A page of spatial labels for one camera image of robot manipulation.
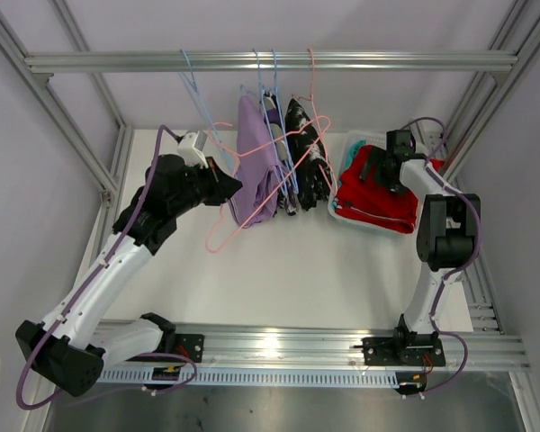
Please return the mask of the lilac purple trousers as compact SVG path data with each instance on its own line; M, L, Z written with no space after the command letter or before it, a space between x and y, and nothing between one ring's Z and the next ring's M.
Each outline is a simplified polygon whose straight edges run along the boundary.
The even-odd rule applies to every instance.
M242 95L238 101L236 152L239 153L236 178L242 183L242 187L246 185L247 176L253 175L255 173L254 169L262 167L264 162L270 166L278 164L274 143L271 141L271 135L266 127L264 118L254 104L254 101L248 95ZM274 170L278 179L277 171L278 167ZM236 201L239 200L239 192L241 190L242 188L232 197ZM268 203L266 205L266 211L260 212L257 215L258 223L272 219L275 215L276 208L277 203L275 205L275 211L271 212L270 203Z

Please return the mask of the teal trousers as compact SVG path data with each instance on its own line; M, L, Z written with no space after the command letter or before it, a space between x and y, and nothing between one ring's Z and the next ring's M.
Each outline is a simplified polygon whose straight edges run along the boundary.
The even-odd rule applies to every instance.
M346 153L342 159L340 173L344 173L351 167L360 148L364 147L366 144L367 141L365 139L361 139L347 146Z

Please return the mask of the red trousers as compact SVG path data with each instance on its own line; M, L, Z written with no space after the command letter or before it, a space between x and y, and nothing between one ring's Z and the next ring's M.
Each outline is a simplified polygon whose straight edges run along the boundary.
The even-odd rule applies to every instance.
M332 203L345 220L410 234L417 221L419 199L399 181L401 164L419 154L413 144L386 148L363 145L342 172Z

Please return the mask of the white plastic mesh basket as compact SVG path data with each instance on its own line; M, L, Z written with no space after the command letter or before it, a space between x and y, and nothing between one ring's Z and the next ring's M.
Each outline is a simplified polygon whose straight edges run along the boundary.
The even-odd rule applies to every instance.
M367 144L360 148L351 167L340 173L347 146L358 140L366 140ZM409 235L417 227L419 200L416 196L412 192L404 195L390 192L374 182L374 174L370 174L365 183L359 181L369 151L385 147L386 137L383 134L359 130L351 130L346 134L345 144L337 152L338 191L329 197L328 213L334 220L356 228L390 235Z

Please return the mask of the light blue wire hanger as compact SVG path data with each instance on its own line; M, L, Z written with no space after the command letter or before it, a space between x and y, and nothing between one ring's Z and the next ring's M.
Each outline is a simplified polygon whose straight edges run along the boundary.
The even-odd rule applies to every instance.
M178 75L184 84L186 92L190 95L196 110L200 114L205 125L208 127L208 138L210 142L212 143L213 146L215 146L218 149L226 168L229 170L229 173L232 176L236 176L234 172L236 168L236 157L221 146L222 140L220 136L220 131L218 127L214 124L214 121L207 107L207 104L200 92L199 86L197 84L197 81L194 75L193 64L191 60L189 59L187 52L184 49L181 49L180 53L182 54L184 58L187 71L179 72Z

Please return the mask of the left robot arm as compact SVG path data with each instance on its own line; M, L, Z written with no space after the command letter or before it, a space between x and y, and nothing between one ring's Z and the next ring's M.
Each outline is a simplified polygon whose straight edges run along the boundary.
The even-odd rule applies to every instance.
M89 391L103 370L131 360L153 357L189 362L176 348L176 326L156 313L100 338L95 330L130 279L175 233L177 220L203 204L220 206L242 187L212 157L189 166L178 155L156 156L145 183L112 226L103 250L83 279L41 321L25 320L15 332L26 361L17 384L35 372L74 397Z

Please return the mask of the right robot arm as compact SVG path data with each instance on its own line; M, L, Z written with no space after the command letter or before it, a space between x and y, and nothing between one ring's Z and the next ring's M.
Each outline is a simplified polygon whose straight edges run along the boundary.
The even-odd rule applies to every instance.
M391 336L364 338L368 366L445 365L438 319L450 286L478 256L481 244L480 198L453 188L412 141L407 129L388 131L386 148L370 153L359 176L361 181L372 178L391 195L413 194L422 206L417 287Z

